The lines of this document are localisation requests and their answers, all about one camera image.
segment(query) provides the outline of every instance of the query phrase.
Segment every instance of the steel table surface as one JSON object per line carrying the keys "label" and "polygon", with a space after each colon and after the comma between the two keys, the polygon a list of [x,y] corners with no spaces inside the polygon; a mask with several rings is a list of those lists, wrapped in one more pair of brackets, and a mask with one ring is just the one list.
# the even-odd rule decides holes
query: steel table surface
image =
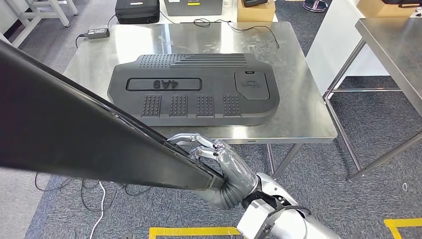
{"label": "steel table surface", "polygon": [[303,52],[288,22],[232,23],[237,28],[267,25],[266,28],[233,31],[226,23],[198,27],[191,23],[113,25],[110,38],[80,43],[64,75],[109,101],[107,89],[117,64],[135,61],[142,54],[253,53],[269,63],[280,91],[276,114],[265,124],[253,126],[159,126],[166,137],[180,132],[198,132],[227,143],[327,143],[337,132],[312,78]]}
{"label": "steel table surface", "polygon": [[363,18],[356,29],[422,115],[422,18]]}

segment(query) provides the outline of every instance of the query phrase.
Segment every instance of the power adapter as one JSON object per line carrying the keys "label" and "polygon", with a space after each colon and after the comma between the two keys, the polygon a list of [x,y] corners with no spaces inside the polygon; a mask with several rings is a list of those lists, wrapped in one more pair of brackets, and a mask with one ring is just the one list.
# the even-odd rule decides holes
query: power adapter
{"label": "power adapter", "polygon": [[84,34],[84,36],[89,40],[107,38],[110,36],[110,32],[108,28],[89,29],[88,32]]}

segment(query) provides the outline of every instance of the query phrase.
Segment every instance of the ribbed pattern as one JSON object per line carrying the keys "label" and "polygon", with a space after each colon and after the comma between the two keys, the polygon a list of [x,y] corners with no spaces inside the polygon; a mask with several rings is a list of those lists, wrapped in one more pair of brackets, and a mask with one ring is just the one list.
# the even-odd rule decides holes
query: ribbed pattern
{"label": "ribbed pattern", "polygon": [[243,54],[161,54],[139,57],[141,68],[246,67]]}
{"label": "ribbed pattern", "polygon": [[243,54],[195,54],[175,62],[170,67],[246,67]]}

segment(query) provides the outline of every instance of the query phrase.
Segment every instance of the white wall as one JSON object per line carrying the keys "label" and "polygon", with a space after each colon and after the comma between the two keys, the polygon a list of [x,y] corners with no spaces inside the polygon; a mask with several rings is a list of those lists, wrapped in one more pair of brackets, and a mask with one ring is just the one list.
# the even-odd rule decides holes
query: white wall
{"label": "white wall", "polygon": [[[0,0],[0,33],[7,31],[12,24],[17,20],[17,17],[10,10],[8,5],[4,2],[6,0]],[[28,9],[28,5],[25,0],[7,0],[17,5],[19,12],[22,13]]]}

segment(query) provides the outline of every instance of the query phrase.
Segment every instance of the black engine cover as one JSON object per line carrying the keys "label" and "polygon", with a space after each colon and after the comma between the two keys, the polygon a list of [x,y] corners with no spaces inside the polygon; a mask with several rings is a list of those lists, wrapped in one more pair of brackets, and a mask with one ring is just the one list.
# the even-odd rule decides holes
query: black engine cover
{"label": "black engine cover", "polygon": [[253,54],[142,55],[114,68],[108,94],[150,126],[261,124],[280,101],[271,65]]}

